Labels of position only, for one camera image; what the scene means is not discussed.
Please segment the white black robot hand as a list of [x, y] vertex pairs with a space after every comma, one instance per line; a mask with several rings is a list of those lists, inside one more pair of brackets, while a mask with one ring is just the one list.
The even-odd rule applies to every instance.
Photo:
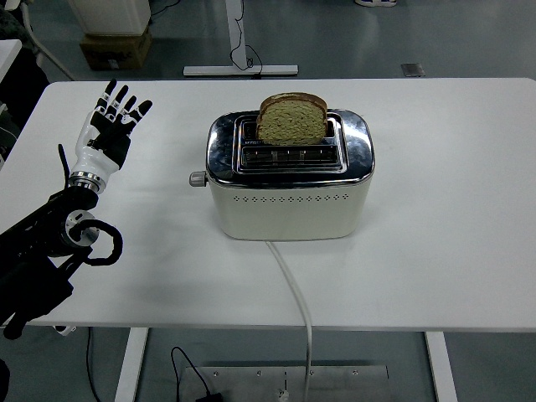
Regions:
[[119, 171], [131, 144], [131, 134], [152, 108], [151, 100], [137, 103], [133, 95], [126, 99], [129, 87], [116, 89], [111, 80], [86, 117], [75, 146], [77, 162], [70, 179], [93, 179], [105, 187], [110, 175]]

